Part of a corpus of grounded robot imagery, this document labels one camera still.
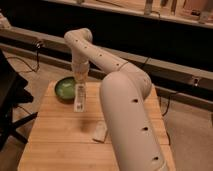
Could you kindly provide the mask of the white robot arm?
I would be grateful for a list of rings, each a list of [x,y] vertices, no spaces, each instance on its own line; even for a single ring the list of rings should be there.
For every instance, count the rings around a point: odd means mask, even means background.
[[[119,171],[169,171],[144,101],[152,89],[149,75],[134,64],[92,44],[87,28],[64,35],[72,54],[76,86],[85,85],[89,65],[106,76],[99,97]]]

